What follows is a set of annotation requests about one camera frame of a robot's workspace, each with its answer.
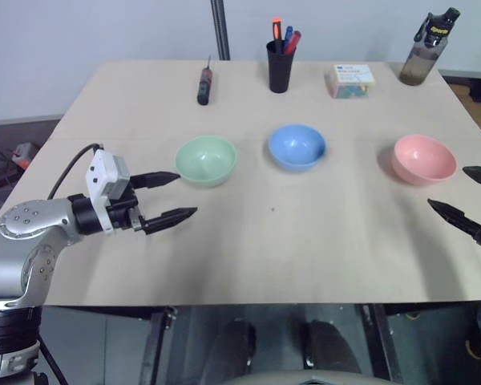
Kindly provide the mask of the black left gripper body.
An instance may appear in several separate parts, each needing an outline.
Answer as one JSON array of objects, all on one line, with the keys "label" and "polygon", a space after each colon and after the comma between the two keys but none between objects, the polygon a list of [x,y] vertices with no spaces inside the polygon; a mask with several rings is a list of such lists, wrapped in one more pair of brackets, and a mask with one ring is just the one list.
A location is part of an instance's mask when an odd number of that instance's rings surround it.
[{"label": "black left gripper body", "polygon": [[139,201],[131,186],[127,186],[119,198],[109,200],[107,214],[113,229],[146,230],[146,220],[139,210]]}]

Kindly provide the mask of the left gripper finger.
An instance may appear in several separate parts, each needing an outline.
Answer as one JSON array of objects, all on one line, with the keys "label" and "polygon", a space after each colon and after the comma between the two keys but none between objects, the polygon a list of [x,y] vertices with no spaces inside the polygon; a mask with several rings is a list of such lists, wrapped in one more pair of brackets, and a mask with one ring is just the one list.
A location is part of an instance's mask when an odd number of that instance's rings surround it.
[{"label": "left gripper finger", "polygon": [[147,172],[130,177],[133,189],[155,188],[164,186],[180,179],[180,175],[174,172]]},{"label": "left gripper finger", "polygon": [[149,235],[165,229],[170,229],[187,220],[197,211],[197,209],[197,207],[173,209],[162,213],[157,218],[143,220],[143,231]]}]

